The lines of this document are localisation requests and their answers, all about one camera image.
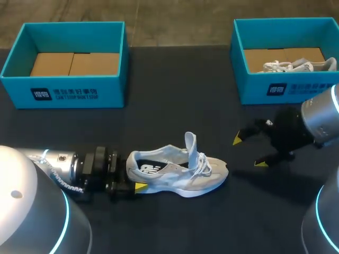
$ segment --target cable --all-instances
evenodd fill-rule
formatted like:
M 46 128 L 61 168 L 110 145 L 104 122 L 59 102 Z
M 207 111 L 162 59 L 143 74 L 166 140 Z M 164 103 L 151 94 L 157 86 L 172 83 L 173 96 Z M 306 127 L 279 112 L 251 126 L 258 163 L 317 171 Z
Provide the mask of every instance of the cable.
M 30 155 L 29 158 L 35 163 L 35 164 L 44 164 L 49 167 L 50 174 L 49 177 L 54 180 L 54 182 L 61 188 L 67 189 L 68 191 L 80 193 L 83 194 L 84 190 L 82 188 L 72 186 L 68 183 L 66 183 L 62 178 L 59 176 L 58 172 L 54 169 L 54 167 L 51 165 L 51 163 L 48 162 L 44 157 L 41 156 L 32 156 Z

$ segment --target shoe tongue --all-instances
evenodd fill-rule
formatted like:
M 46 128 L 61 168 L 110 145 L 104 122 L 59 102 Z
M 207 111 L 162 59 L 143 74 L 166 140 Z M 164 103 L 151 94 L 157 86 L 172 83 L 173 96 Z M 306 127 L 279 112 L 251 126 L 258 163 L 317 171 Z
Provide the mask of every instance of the shoe tongue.
M 197 136 L 192 132 L 185 133 L 186 149 L 189 153 L 189 168 L 195 168 L 199 163 L 199 154 L 197 151 Z

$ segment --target shoe insole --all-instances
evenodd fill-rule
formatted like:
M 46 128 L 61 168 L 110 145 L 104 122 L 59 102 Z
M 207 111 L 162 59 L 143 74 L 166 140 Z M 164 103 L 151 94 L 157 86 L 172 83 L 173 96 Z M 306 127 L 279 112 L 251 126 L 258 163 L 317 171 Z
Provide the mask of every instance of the shoe insole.
M 139 170 L 145 174 L 155 174 L 167 166 L 167 163 L 153 160 L 137 160 Z M 181 167 L 188 168 L 189 163 L 180 164 Z

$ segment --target screw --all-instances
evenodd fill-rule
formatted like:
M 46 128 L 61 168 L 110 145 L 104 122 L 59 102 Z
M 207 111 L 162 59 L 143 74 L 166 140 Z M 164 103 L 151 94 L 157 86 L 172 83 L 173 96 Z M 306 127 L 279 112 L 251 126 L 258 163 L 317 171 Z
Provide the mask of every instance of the screw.
M 59 157 L 59 160 L 60 160 L 60 161 L 65 161 L 65 160 L 66 160 L 66 156 L 60 156 L 60 157 Z

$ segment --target shoelace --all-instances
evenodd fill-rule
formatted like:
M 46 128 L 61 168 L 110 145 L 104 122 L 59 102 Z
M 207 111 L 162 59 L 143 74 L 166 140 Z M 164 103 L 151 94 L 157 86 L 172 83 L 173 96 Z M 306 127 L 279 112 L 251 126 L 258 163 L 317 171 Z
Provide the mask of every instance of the shoelace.
M 210 163 L 207 160 L 206 155 L 203 152 L 199 152 L 199 158 L 198 158 L 198 165 L 194 168 L 188 168 L 188 169 L 183 169 L 183 172 L 188 172 L 188 171 L 193 171 L 193 176 L 196 175 L 209 175 L 212 172 L 212 167 L 210 165 Z
M 275 62 L 267 62 L 264 64 L 264 72 L 266 71 L 283 72 L 283 71 L 289 71 L 292 69 L 293 69 L 293 65 L 290 62 L 275 61 Z

